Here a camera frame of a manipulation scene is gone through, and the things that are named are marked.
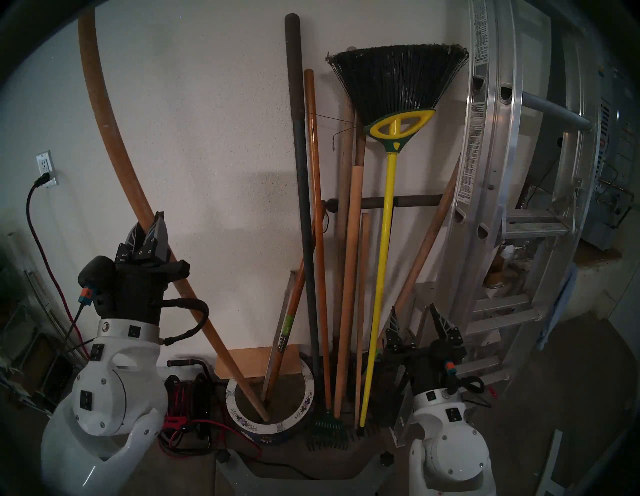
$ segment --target electrical outlet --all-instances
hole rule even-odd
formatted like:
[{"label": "electrical outlet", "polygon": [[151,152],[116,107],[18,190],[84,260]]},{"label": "electrical outlet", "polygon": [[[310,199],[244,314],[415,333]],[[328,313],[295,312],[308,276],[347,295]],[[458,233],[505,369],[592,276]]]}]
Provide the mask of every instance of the electrical outlet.
[{"label": "electrical outlet", "polygon": [[51,176],[51,180],[45,183],[44,187],[50,188],[51,186],[57,185],[58,181],[56,181],[56,177],[53,174],[53,162],[51,161],[51,154],[48,150],[42,152],[40,155],[36,155],[36,163],[38,164],[40,175],[48,172]]}]

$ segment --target black cable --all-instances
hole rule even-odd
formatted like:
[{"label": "black cable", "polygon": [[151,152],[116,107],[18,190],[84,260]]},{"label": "black cable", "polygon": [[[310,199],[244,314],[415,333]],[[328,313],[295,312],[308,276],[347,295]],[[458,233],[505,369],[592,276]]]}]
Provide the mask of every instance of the black cable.
[{"label": "black cable", "polygon": [[71,334],[71,331],[74,329],[74,327],[76,326],[76,323],[78,322],[78,317],[80,316],[80,312],[82,312],[82,309],[84,308],[84,305],[82,303],[80,303],[80,308],[78,308],[78,312],[76,314],[76,316],[74,317],[74,321],[71,322],[71,325],[69,326],[69,330],[67,331],[67,333],[65,334],[65,340],[62,342],[62,347],[64,348],[65,345],[67,344],[67,341],[69,339],[69,335]]},{"label": "black cable", "polygon": [[474,395],[476,398],[478,398],[480,401],[482,401],[482,403],[479,403],[477,401],[473,401],[472,399],[462,399],[462,401],[464,401],[465,403],[473,403],[476,404],[478,406],[484,406],[485,408],[493,408],[493,405],[491,403],[489,403],[487,400],[485,400],[482,396],[480,396],[479,394],[476,394],[475,392],[467,389],[468,392],[470,392],[472,395]]},{"label": "black cable", "polygon": [[165,346],[169,346],[170,344],[173,344],[176,341],[187,339],[191,336],[196,335],[198,331],[204,327],[204,324],[206,324],[207,320],[209,319],[209,307],[204,301],[198,300],[196,298],[177,298],[175,300],[164,300],[160,303],[160,306],[162,308],[168,308],[168,307],[186,308],[187,310],[197,310],[198,312],[202,313],[202,318],[193,329],[189,329],[187,332],[184,332],[178,336],[171,336],[171,337],[164,338],[163,344]]},{"label": "black cable", "polygon": [[240,456],[240,458],[244,458],[244,459],[247,459],[247,460],[251,460],[251,461],[254,461],[254,462],[256,462],[256,463],[261,463],[261,464],[263,464],[263,465],[270,465],[270,466],[272,466],[272,467],[287,467],[287,468],[290,468],[290,469],[291,469],[291,470],[293,470],[294,472],[296,472],[296,473],[298,473],[299,475],[303,476],[305,479],[309,479],[310,481],[317,481],[317,480],[319,480],[318,478],[316,478],[316,477],[312,477],[312,476],[310,476],[310,475],[308,475],[308,474],[304,473],[302,470],[300,470],[300,469],[298,469],[298,468],[296,468],[296,467],[294,467],[293,465],[290,465],[290,464],[288,464],[288,463],[277,463],[277,462],[275,462],[275,461],[264,461],[264,460],[258,460],[257,458],[254,458],[253,456],[249,456],[249,455],[247,455],[247,454],[245,454],[245,453],[242,453],[242,452],[240,452],[240,451],[237,451],[236,453],[238,453],[238,455]]},{"label": "black cable", "polygon": [[[48,183],[50,178],[51,178],[51,176],[49,175],[49,173],[45,172],[43,175],[41,175],[39,178],[37,178],[37,180],[33,183],[33,186],[31,187],[31,189],[29,190],[29,194],[27,195],[27,205],[26,205],[27,224],[29,225],[29,230],[31,231],[31,235],[33,236],[33,239],[36,242],[36,245],[38,246],[38,251],[40,252],[40,256],[42,257],[42,261],[44,262],[44,266],[47,269],[47,272],[49,273],[49,277],[51,277],[51,281],[53,282],[53,285],[56,287],[56,290],[58,291],[58,294],[60,295],[60,299],[62,300],[62,306],[65,308],[65,312],[67,313],[67,317],[68,317],[68,319],[70,321],[73,322],[72,326],[73,326],[73,328],[76,329],[76,332],[78,334],[78,339],[80,340],[80,342],[82,342],[83,338],[82,338],[82,334],[80,333],[80,329],[78,329],[76,323],[73,320],[73,317],[71,316],[71,311],[69,310],[69,307],[67,305],[67,300],[65,299],[65,295],[62,293],[62,289],[60,289],[60,284],[58,284],[58,281],[57,281],[56,277],[53,275],[53,271],[51,270],[51,267],[49,266],[49,261],[47,260],[47,256],[44,253],[44,249],[42,248],[42,244],[40,243],[38,235],[36,234],[36,230],[33,228],[33,224],[31,222],[31,197],[33,196],[33,192],[36,190],[36,188],[39,188],[40,186]],[[83,347],[83,351],[84,351],[84,354],[87,357],[89,357],[89,353],[87,353],[86,348]]]},{"label": "black cable", "polygon": [[74,346],[73,348],[70,348],[66,351],[63,351],[62,353],[60,353],[61,355],[65,355],[66,353],[71,353],[72,351],[77,350],[78,348],[80,348],[81,346],[84,346],[85,344],[89,344],[91,341],[93,341],[95,339],[95,337],[92,337],[91,339],[87,339],[86,341],[83,341],[82,343],[80,343],[77,346]]},{"label": "black cable", "polygon": [[556,165],[556,161],[560,158],[560,154],[562,153],[562,150],[560,150],[558,152],[558,155],[555,159],[553,159],[553,161],[551,162],[551,165],[549,166],[549,168],[547,169],[547,172],[545,172],[544,176],[542,176],[542,179],[540,179],[538,181],[538,184],[536,185],[536,189],[533,191],[533,194],[529,197],[529,199],[527,200],[527,203],[524,205],[524,207],[527,209],[529,208],[529,202],[531,201],[531,198],[533,198],[535,196],[535,194],[538,192],[538,188],[540,187],[540,185],[542,184],[542,182],[546,179],[546,177],[549,175],[549,173],[552,171],[552,169],[554,168],[554,165]]}]

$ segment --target black power cord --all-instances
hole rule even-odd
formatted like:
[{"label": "black power cord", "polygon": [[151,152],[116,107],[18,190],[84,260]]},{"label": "black power cord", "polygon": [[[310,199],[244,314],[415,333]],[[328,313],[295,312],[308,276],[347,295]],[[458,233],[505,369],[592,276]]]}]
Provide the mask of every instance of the black power cord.
[{"label": "black power cord", "polygon": [[[51,277],[51,281],[53,282],[53,285],[56,287],[56,290],[58,291],[58,294],[60,295],[60,299],[62,300],[62,306],[65,308],[65,312],[67,313],[67,317],[72,322],[71,327],[76,329],[76,333],[78,335],[78,339],[80,340],[80,343],[82,343],[83,342],[82,334],[80,333],[80,329],[78,329],[78,327],[76,325],[77,317],[74,319],[71,316],[71,311],[69,310],[69,307],[67,305],[67,300],[65,299],[65,295],[62,293],[62,289],[60,289],[60,284],[58,284],[58,281],[56,280],[56,277],[53,275],[53,271],[51,270],[51,267],[49,266],[49,261],[47,260],[47,256],[44,253],[44,249],[42,248],[42,244],[40,243],[38,235],[36,234],[36,230],[33,228],[33,224],[31,222],[31,197],[33,196],[33,192],[36,190],[36,188],[39,188],[40,186],[43,186],[44,184],[47,184],[50,179],[51,179],[51,176],[49,175],[49,173],[45,172],[43,175],[41,175],[39,178],[37,178],[37,180],[33,183],[33,186],[31,187],[31,189],[29,190],[29,194],[27,195],[27,206],[26,206],[27,224],[29,225],[29,230],[31,231],[31,235],[33,236],[33,239],[36,242],[36,245],[38,246],[38,251],[40,252],[40,256],[42,257],[42,261],[44,262],[44,266],[46,267],[47,272],[49,273],[49,277]],[[82,346],[82,349],[83,349],[84,354],[86,355],[86,357],[89,358],[89,353],[87,352],[86,348],[84,346]]]},{"label": "black power cord", "polygon": [[84,308],[84,304],[80,303],[80,308],[78,308],[78,312],[76,314],[76,316],[74,317],[73,322],[71,322],[71,325],[69,326],[69,330],[67,331],[67,333],[65,334],[65,340],[62,342],[62,347],[64,348],[67,345],[67,341],[69,339],[69,335],[71,334],[71,331],[74,329],[74,327],[76,326],[76,323],[78,322],[78,317],[80,317],[80,313],[82,312],[82,309]]}]

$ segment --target wooden handle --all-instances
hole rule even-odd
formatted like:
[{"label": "wooden handle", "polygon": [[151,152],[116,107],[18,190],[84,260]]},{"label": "wooden handle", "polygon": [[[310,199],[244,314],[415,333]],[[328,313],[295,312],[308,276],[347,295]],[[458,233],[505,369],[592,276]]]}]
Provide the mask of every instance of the wooden handle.
[{"label": "wooden handle", "polygon": [[364,298],[367,287],[367,268],[369,267],[369,231],[371,214],[364,212],[360,222],[360,269],[358,274],[358,327],[356,329],[356,405],[353,425],[360,420],[360,396],[362,388],[362,338],[364,334]]},{"label": "wooden handle", "polygon": [[[95,11],[88,10],[78,20],[78,37],[80,43],[80,58],[82,60],[84,80],[89,93],[89,100],[95,115],[95,121],[98,125],[100,135],[104,142],[113,169],[118,176],[118,180],[122,185],[122,189],[131,204],[140,226],[146,232],[154,221],[154,213],[149,206],[149,202],[140,186],[140,182],[133,170],[133,165],[129,159],[129,155],[122,141],[118,125],[116,124],[115,115],[111,108],[111,102],[107,93],[107,87],[104,82],[102,73],[102,65],[100,64],[100,54],[98,51],[98,40],[95,34]],[[175,262],[176,258],[171,254],[171,261]],[[175,281],[174,286],[181,298],[196,298],[191,285],[186,279]],[[192,315],[196,321],[200,320],[200,313],[192,310]],[[218,336],[218,332],[211,323],[207,323],[202,328],[204,335],[207,337],[211,346],[218,354],[218,359],[227,366],[233,378],[237,381],[240,389],[249,399],[253,407],[260,414],[262,419],[267,422],[269,415],[260,402],[255,392],[249,386],[249,383],[242,375],[242,372],[231,357],[229,350]]]},{"label": "wooden handle", "polygon": [[396,298],[396,313],[400,314],[402,307],[409,299],[411,295],[411,291],[413,290],[413,286],[415,282],[418,280],[418,276],[420,275],[420,271],[424,267],[424,263],[427,261],[427,257],[429,253],[431,253],[431,249],[433,247],[433,243],[436,241],[436,237],[442,227],[442,223],[444,219],[447,217],[447,213],[449,212],[449,208],[451,208],[451,202],[453,201],[453,194],[456,191],[456,183],[458,181],[458,167],[460,165],[460,158],[458,158],[458,162],[451,173],[451,178],[447,183],[447,187],[444,189],[444,194],[440,199],[440,203],[438,204],[438,208],[434,213],[431,223],[429,224],[429,228],[427,229],[426,234],[424,235],[424,239],[422,240],[422,244],[420,245],[420,250],[418,250],[418,254],[415,256],[415,260],[413,261],[413,265],[409,270],[409,273],[406,276],[406,280],[400,290],[400,294]]},{"label": "wooden handle", "polygon": [[351,167],[353,165],[353,135],[355,110],[351,99],[344,94],[344,114],[340,129],[342,142],[340,147],[340,171],[338,176],[338,215],[335,221],[336,268],[333,273],[333,357],[337,360],[338,339],[340,336],[340,315],[342,314],[342,284],[344,283],[344,249],[347,238],[347,217],[349,214],[349,192],[351,190]]},{"label": "wooden handle", "polygon": [[353,324],[353,298],[355,296],[356,269],[358,265],[358,234],[360,232],[360,201],[362,199],[362,176],[364,174],[364,150],[366,135],[358,124],[356,165],[351,171],[351,195],[347,222],[347,243],[344,257],[344,284],[342,288],[342,312],[340,315],[340,344],[335,377],[333,416],[340,418],[342,397],[347,383],[349,350],[351,348],[351,325]]},{"label": "wooden handle", "polygon": [[[324,216],[324,202],[322,202],[322,212]],[[316,224],[312,225],[313,227],[313,236],[311,238],[312,246],[316,245]],[[269,401],[271,395],[273,394],[273,388],[276,385],[276,381],[278,380],[278,375],[280,375],[280,367],[282,366],[282,357],[284,356],[284,352],[287,349],[287,343],[289,342],[289,335],[291,333],[291,328],[293,327],[293,321],[296,318],[296,313],[298,311],[298,305],[300,304],[300,298],[302,297],[302,290],[305,287],[305,259],[304,257],[300,260],[300,267],[298,268],[298,272],[296,273],[296,282],[293,286],[293,290],[291,291],[291,299],[289,300],[289,306],[287,308],[287,315],[285,317],[284,324],[281,330],[278,330],[280,333],[280,342],[278,343],[278,349],[276,351],[276,356],[273,361],[273,370],[271,371],[271,377],[269,377],[269,384],[267,385],[267,390],[264,394],[264,400],[266,402]]]},{"label": "wooden handle", "polygon": [[[320,188],[320,158],[318,152],[318,128],[316,122],[316,86],[314,72],[305,70],[305,94],[307,96],[307,131],[309,135],[309,151],[311,155],[311,185],[314,206],[314,222],[322,226],[324,209],[322,206],[322,192]],[[322,339],[322,354],[324,368],[324,403],[327,410],[331,410],[331,370],[329,366],[329,327],[326,316],[326,282],[324,279],[324,240],[322,229],[316,232],[316,303],[318,321],[320,324],[320,338]]]}]

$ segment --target ladder sticker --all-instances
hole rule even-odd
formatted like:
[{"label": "ladder sticker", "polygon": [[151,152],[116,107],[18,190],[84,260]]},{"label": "ladder sticker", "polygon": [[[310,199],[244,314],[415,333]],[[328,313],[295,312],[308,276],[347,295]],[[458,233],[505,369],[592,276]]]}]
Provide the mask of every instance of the ladder sticker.
[{"label": "ladder sticker", "polygon": [[484,102],[471,104],[467,147],[465,149],[465,159],[462,166],[460,188],[458,189],[458,201],[467,205],[471,202],[471,193],[473,192],[474,182],[476,180],[478,160],[480,160],[480,145],[482,143],[482,131],[484,128],[484,109]]},{"label": "ladder sticker", "polygon": [[489,62],[489,32],[484,0],[474,0],[474,66]]}]

